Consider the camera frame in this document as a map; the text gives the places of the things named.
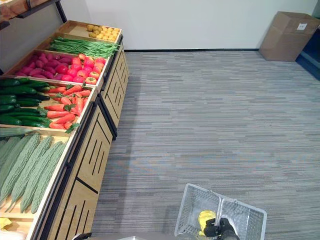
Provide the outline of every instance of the cucumber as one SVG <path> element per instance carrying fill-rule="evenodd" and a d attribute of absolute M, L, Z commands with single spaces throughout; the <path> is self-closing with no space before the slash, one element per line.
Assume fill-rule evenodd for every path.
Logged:
<path fill-rule="evenodd" d="M 30 97 L 17 97 L 17 101 L 27 101 L 27 102 L 34 102 L 35 104 L 41 103 L 41 100 L 36 98 L 30 98 Z"/>
<path fill-rule="evenodd" d="M 46 87 L 44 87 L 44 88 L 39 89 L 39 92 L 45 93 L 45 92 L 49 92 L 49 90 L 50 90 L 50 87 L 49 87 L 49 86 L 46 86 Z"/>
<path fill-rule="evenodd" d="M 46 117 L 41 117 L 41 116 L 16 116 L 15 117 L 16 119 L 19 119 L 19 120 L 30 120 L 30 121 L 33 121 L 33 122 L 40 122 L 40 123 L 43 123 L 43 124 L 50 124 L 52 121 Z"/>
<path fill-rule="evenodd" d="M 15 99 L 16 95 L 10 94 L 10 95 L 0 95 L 0 101 L 2 101 L 2 99 Z"/>
<path fill-rule="evenodd" d="M 12 112 L 6 112 L 2 115 L 3 116 L 11 116 L 14 118 L 15 118 L 15 116 L 35 116 L 35 117 L 41 116 L 40 112 L 31 112 L 31 111 L 12 111 Z"/>
<path fill-rule="evenodd" d="M 34 101 L 22 101 L 22 100 L 17 100 L 17 104 L 19 104 L 21 107 L 36 107 L 39 106 L 38 102 Z"/>
<path fill-rule="evenodd" d="M 27 77 L 22 77 L 22 78 L 16 78 L 20 84 L 26 84 L 28 82 L 30 82 L 30 79 Z"/>
<path fill-rule="evenodd" d="M 17 100 L 15 98 L 6 98 L 6 99 L 0 99 L 0 105 L 6 105 L 6 104 L 15 104 Z"/>
<path fill-rule="evenodd" d="M 13 112 L 29 112 L 29 113 L 39 113 L 37 109 L 34 108 L 15 108 Z"/>
<path fill-rule="evenodd" d="M 13 87 L 18 85 L 20 85 L 20 82 L 14 78 L 0 80 L 0 87 Z"/>
<path fill-rule="evenodd" d="M 0 113 L 10 112 L 15 108 L 13 105 L 0 105 Z"/>
<path fill-rule="evenodd" d="M 37 91 L 31 87 L 27 86 L 9 86 L 4 87 L 0 90 L 0 94 L 15 94 L 15 95 L 24 95 L 24 94 L 36 94 Z"/>
<path fill-rule="evenodd" d="M 22 121 L 8 115 L 0 115 L 0 124 L 21 125 Z"/>
<path fill-rule="evenodd" d="M 39 99 L 41 101 L 46 101 L 46 100 L 50 100 L 49 96 L 46 95 L 40 95 L 40 94 L 35 94 L 35 95 L 23 95 L 24 98 L 32 98 L 32 99 Z"/>
<path fill-rule="evenodd" d="M 23 126 L 37 127 L 37 128 L 48 128 L 49 125 L 39 122 L 39 121 L 31 121 L 27 119 L 21 120 Z"/>
<path fill-rule="evenodd" d="M 32 89 L 42 89 L 42 88 L 46 88 L 49 87 L 49 84 L 46 82 L 41 82 L 41 81 L 37 81 L 37 82 L 31 82 L 31 83 L 27 83 L 22 85 L 23 87 L 29 87 Z"/>

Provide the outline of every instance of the gray wire basket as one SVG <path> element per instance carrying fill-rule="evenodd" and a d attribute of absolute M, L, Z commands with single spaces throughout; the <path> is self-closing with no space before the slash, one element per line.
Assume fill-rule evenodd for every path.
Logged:
<path fill-rule="evenodd" d="M 198 240 L 214 239 L 199 236 L 199 213 L 211 210 L 216 213 L 216 225 L 227 218 L 240 240 L 263 240 L 265 238 L 267 213 L 265 210 L 231 199 L 211 190 L 186 184 L 175 225 L 174 235 L 193 234 Z"/>

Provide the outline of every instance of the gray carpet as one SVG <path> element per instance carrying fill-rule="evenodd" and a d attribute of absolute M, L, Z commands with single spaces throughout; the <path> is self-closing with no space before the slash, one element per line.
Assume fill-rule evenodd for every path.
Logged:
<path fill-rule="evenodd" d="M 126 55 L 95 236 L 173 234 L 193 183 L 266 210 L 267 240 L 320 239 L 319 81 L 258 52 Z"/>

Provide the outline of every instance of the vegetable display shelf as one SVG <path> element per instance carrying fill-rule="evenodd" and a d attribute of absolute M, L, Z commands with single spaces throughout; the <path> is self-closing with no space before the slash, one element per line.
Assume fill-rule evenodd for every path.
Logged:
<path fill-rule="evenodd" d="M 66 25 L 60 28 L 60 31 L 64 29 L 65 33 L 58 31 L 49 36 L 6 74 L 12 76 L 34 53 L 42 51 L 66 54 L 47 50 L 52 39 L 56 37 L 68 36 L 71 39 L 101 41 L 83 36 L 84 31 L 77 33 L 80 28 L 78 25 L 74 28 L 71 27 L 73 24 L 67 28 Z M 123 36 L 119 34 L 116 40 L 118 50 L 106 61 L 97 84 L 86 86 L 92 91 L 90 100 L 87 101 L 81 116 L 77 119 L 77 123 L 80 123 L 78 128 L 71 134 L 67 134 L 62 129 L 23 126 L 23 128 L 37 130 L 43 137 L 51 135 L 55 141 L 62 140 L 66 143 L 66 148 L 54 170 L 38 211 L 35 214 L 29 211 L 20 213 L 20 202 L 17 202 L 11 212 L 3 215 L 13 222 L 9 230 L 25 232 L 26 240 L 71 240 L 76 234 L 91 231 L 109 149 L 112 140 L 117 136 L 117 127 L 129 80 L 122 40 Z M 81 84 L 55 79 L 32 77 L 31 79 L 55 86 Z M 49 105 L 43 101 L 41 107 L 44 107 L 43 104 Z M 3 207 L 0 210 L 1 216 L 5 209 L 6 207 Z"/>
<path fill-rule="evenodd" d="M 30 64 L 30 62 L 40 62 L 39 64 L 42 64 L 43 65 L 43 68 L 46 68 L 45 67 L 45 63 L 41 63 L 41 60 L 33 60 L 33 56 L 37 56 L 39 54 L 45 54 L 45 55 L 48 55 L 48 54 L 51 54 L 51 55 L 58 55 L 59 57 L 61 57 L 61 59 L 66 59 L 66 61 L 69 61 L 68 63 L 65 62 L 68 66 L 71 65 L 71 58 L 73 57 L 76 57 L 77 55 L 75 54 L 69 54 L 69 53 L 61 53 L 61 52 L 55 52 L 55 51 L 48 51 L 48 50 L 38 50 L 38 49 L 35 49 L 35 50 L 32 50 L 31 52 L 29 52 L 26 56 L 24 56 L 17 64 L 15 64 L 11 69 L 9 69 L 4 75 L 7 75 L 9 77 L 16 77 L 16 73 L 17 72 L 20 72 L 22 70 L 23 67 L 25 66 L 28 66 Z M 101 74 L 99 75 L 99 78 L 97 79 L 97 82 L 96 84 L 87 84 L 88 87 L 96 87 L 97 90 L 99 91 L 104 83 L 104 72 L 106 71 L 106 67 L 108 65 L 108 61 L 109 59 L 106 60 L 105 64 L 103 65 L 103 69 L 102 69 L 102 72 Z M 43 78 L 41 77 L 41 72 L 38 73 L 39 74 L 39 77 L 33 77 L 34 79 L 36 80 L 39 80 L 39 81 L 46 81 L 48 80 L 48 78 Z M 74 82 L 74 81 L 61 81 L 61 80 L 56 80 L 56 79 L 53 79 L 53 77 L 49 78 L 50 82 L 51 83 L 65 83 L 66 85 L 67 84 L 72 84 L 72 85 L 82 85 L 82 83 L 77 83 L 77 82 Z"/>

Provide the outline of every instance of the wooden produce crate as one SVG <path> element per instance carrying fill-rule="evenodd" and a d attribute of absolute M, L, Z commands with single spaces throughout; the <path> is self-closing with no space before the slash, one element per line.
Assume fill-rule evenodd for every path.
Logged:
<path fill-rule="evenodd" d="M 57 32 L 64 34 L 65 38 L 72 39 L 72 38 L 74 38 L 74 36 L 77 36 L 78 38 L 83 39 L 83 40 L 91 39 L 91 40 L 95 40 L 95 41 L 107 42 L 107 43 L 112 43 L 112 44 L 119 43 L 120 36 L 122 34 L 121 28 L 118 28 L 120 31 L 119 31 L 115 41 L 111 41 L 111 40 L 98 39 L 95 37 L 89 37 L 89 33 L 91 33 L 91 32 L 87 31 L 87 25 L 98 26 L 97 24 L 69 20 L 66 23 L 64 23 L 63 25 L 61 25 L 61 27 L 58 28 Z M 115 27 L 111 27 L 111 26 L 103 26 L 103 27 L 106 27 L 108 29 L 109 28 L 115 29 Z"/>
<path fill-rule="evenodd" d="M 0 81 L 1 79 L 7 79 L 7 78 L 12 78 L 12 76 L 7 76 L 7 75 L 3 75 L 3 76 L 0 76 Z M 16 79 L 19 79 L 19 78 L 25 78 L 25 77 L 20 77 L 20 76 L 16 76 L 14 77 Z M 56 80 L 50 80 L 50 79 L 40 79 L 40 78 L 35 78 L 35 77 L 28 77 L 29 79 L 31 80 L 35 80 L 35 81 L 40 81 L 40 82 L 46 82 L 52 86 L 56 86 L 56 87 L 65 87 L 66 85 L 68 85 L 69 83 L 67 82 L 57 82 Z M 87 85 L 86 87 L 90 88 L 91 89 L 91 94 L 89 95 L 88 99 L 87 99 L 87 102 L 85 103 L 84 107 L 83 107 L 83 110 L 82 110 L 82 113 L 80 116 L 76 116 L 76 123 L 80 124 L 84 118 L 84 116 L 86 115 L 86 110 L 88 109 L 89 107 L 89 104 L 91 102 L 94 102 L 96 100 L 96 97 L 97 97 L 97 89 L 95 87 L 92 87 L 92 86 L 89 86 Z M 53 99 L 50 99 L 50 100 L 44 100 L 42 101 L 41 103 L 39 103 L 39 107 L 41 108 L 44 108 L 46 106 L 50 106 L 50 105 L 54 105 L 54 104 L 58 104 L 57 101 L 53 100 Z M 36 129 L 40 129 L 40 130 L 47 130 L 47 131 L 53 131 L 53 130 L 59 130 L 59 129 L 52 129 L 52 128 L 42 128 L 42 127 L 38 127 Z"/>
<path fill-rule="evenodd" d="M 71 58 L 71 57 L 76 57 L 77 55 L 76 54 L 69 54 L 69 53 L 61 53 L 61 52 L 55 52 L 55 51 L 48 51 L 48 50 L 38 50 L 38 49 L 35 49 L 35 50 L 32 50 L 31 52 L 29 52 L 26 56 L 24 56 L 17 64 L 15 64 L 12 68 L 10 68 L 6 73 L 5 75 L 7 76 L 10 76 L 10 77 L 15 77 L 16 75 L 16 72 L 19 71 L 22 67 L 24 67 L 26 64 L 29 63 L 31 57 L 34 55 L 34 54 L 37 54 L 37 53 L 44 53 L 44 54 L 48 54 L 48 53 L 51 53 L 51 54 L 55 54 L 55 55 L 60 55 L 60 56 L 66 56 L 68 58 Z M 109 59 L 106 59 L 106 62 L 103 66 L 103 69 L 102 69 L 102 72 L 100 73 L 100 76 L 96 82 L 95 85 L 93 84 L 87 84 L 88 87 L 96 87 L 98 89 L 98 91 L 101 89 L 103 83 L 104 83 L 104 72 L 106 71 L 106 68 L 107 68 L 107 65 L 108 65 L 108 60 Z M 48 78 L 41 78 L 41 77 L 33 77 L 33 79 L 35 80 L 39 80 L 39 81 L 45 81 L 45 80 L 48 80 Z M 50 82 L 52 83 L 62 83 L 62 84 L 73 84 L 73 85 L 82 85 L 82 83 L 78 83 L 78 82 L 73 82 L 73 81 L 62 81 L 62 80 L 55 80 L 55 79 L 50 79 Z"/>
<path fill-rule="evenodd" d="M 1 79 L 7 78 L 7 76 L 0 76 Z M 43 80 L 42 82 L 50 83 L 50 85 L 55 85 L 57 87 L 65 86 L 66 83 L 57 83 L 53 80 Z M 77 118 L 76 122 L 83 124 L 83 122 L 86 120 L 88 116 L 88 112 L 91 110 L 90 106 L 93 104 L 92 102 L 97 97 L 97 91 L 95 87 L 91 88 L 91 94 L 88 97 L 88 100 L 83 108 L 83 111 L 80 115 L 80 117 Z M 39 106 L 44 107 L 51 105 L 53 103 L 53 100 L 47 100 L 42 101 Z M 36 213 L 32 214 L 30 207 L 26 210 L 24 213 L 20 213 L 20 202 L 21 198 L 17 201 L 17 203 L 14 205 L 13 209 L 10 212 L 5 212 L 8 206 L 11 203 L 11 198 L 7 198 L 5 202 L 0 205 L 0 216 L 2 218 L 9 218 L 12 221 L 12 224 L 7 226 L 5 229 L 8 231 L 18 231 L 23 232 L 27 234 L 26 240 L 33 239 L 34 231 L 36 227 L 39 224 L 39 221 L 42 217 L 43 211 L 45 210 L 46 202 L 49 200 L 50 192 L 52 190 L 54 182 L 57 181 L 57 174 L 60 171 L 61 168 L 64 167 L 64 163 L 66 162 L 65 158 L 67 154 L 72 151 L 71 148 L 74 148 L 73 142 L 76 141 L 76 139 L 79 137 L 78 130 L 72 131 L 70 134 L 65 133 L 66 130 L 63 129 L 53 129 L 53 128 L 41 128 L 41 127 L 30 127 L 30 126 L 18 126 L 18 125 L 6 125 L 6 124 L 0 124 L 0 128 L 26 128 L 26 129 L 32 129 L 38 132 L 43 138 L 47 136 L 53 136 L 54 142 L 62 141 L 63 143 L 66 143 L 66 147 L 57 163 L 57 166 L 54 170 L 54 173 L 50 179 L 50 182 L 46 188 L 46 191 L 44 193 L 44 196 L 41 200 L 41 203 L 39 205 L 39 208 Z"/>

